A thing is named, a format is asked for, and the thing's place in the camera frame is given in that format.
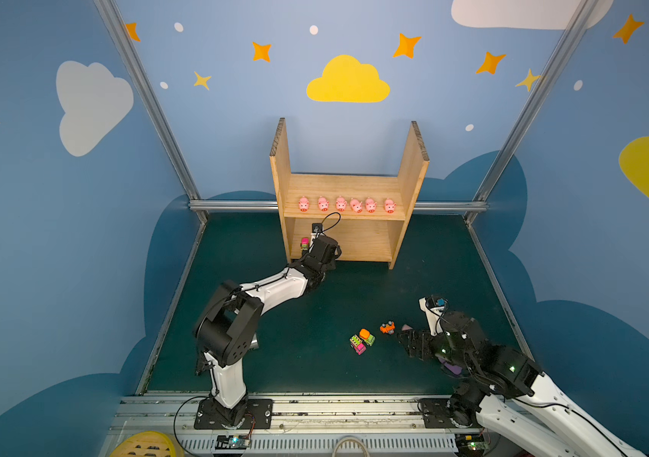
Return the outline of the pink pig toy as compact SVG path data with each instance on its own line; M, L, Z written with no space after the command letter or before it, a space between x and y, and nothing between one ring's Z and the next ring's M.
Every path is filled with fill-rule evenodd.
M305 196L301 197L298 202L299 211L301 211L301 213L306 213L309 210L309 207L309 200Z
M366 207L366 211L368 213L375 213L377 209L377 202L373 198L366 198L364 206Z
M354 213L362 213L364 210L363 203L356 198L350 200L350 207Z
M384 209L389 214L395 213L395 209L396 209L395 202L392 199L387 198L384 203Z
M318 199L318 208L323 213L326 213L327 211L329 211L329 201L324 196L322 196L322 197L320 197Z
M345 200L345 198L343 198L342 196L338 197L335 201L335 207L336 211L339 211L339 213L344 213L347 209L347 200Z

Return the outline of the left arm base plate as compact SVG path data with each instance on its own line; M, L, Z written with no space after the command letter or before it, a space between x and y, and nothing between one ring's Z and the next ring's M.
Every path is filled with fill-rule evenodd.
M233 409L227 409L214 398L203 400L196 413L195 430L269 430L273 416L271 399L245 397Z

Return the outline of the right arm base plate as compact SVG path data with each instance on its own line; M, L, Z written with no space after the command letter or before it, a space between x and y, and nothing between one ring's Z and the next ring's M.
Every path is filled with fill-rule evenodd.
M452 406L449 397L420 398L417 407L426 428L470 428L474 425L472 416Z

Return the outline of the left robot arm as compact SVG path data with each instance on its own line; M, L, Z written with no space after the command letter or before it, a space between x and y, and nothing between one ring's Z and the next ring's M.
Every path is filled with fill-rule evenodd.
M319 234L281 272L250 284L225 281L216 289L193 327L195 373L210 373L212 406L227 422L237 423L244 414L248 389L243 358L253 347L261 318L317 289L341 255L335 239Z

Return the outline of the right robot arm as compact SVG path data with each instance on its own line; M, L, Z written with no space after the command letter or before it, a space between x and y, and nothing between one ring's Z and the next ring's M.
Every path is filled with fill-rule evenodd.
M488 340L478 321L443 307L425 310L428 327L397 334L408 355L461 369L446 400L422 400L429 427L486 428L534 456L639 456L571 400L532 359Z

